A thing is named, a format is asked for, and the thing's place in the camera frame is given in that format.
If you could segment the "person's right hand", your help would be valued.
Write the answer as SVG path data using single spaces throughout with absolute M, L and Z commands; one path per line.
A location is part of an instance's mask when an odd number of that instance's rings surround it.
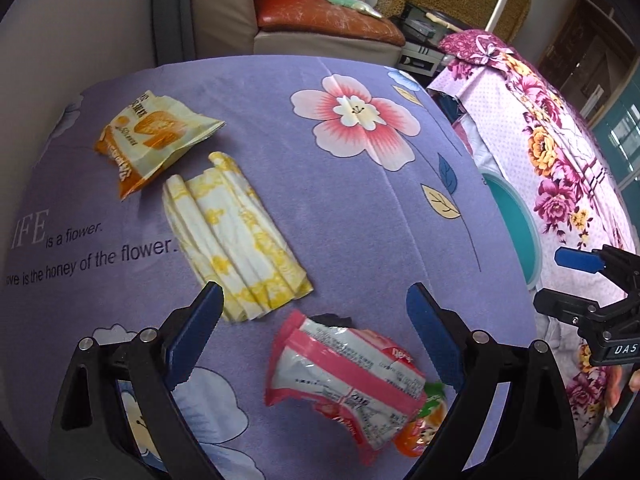
M 640 370 L 635 370 L 628 382 L 629 389 L 632 392 L 640 391 Z

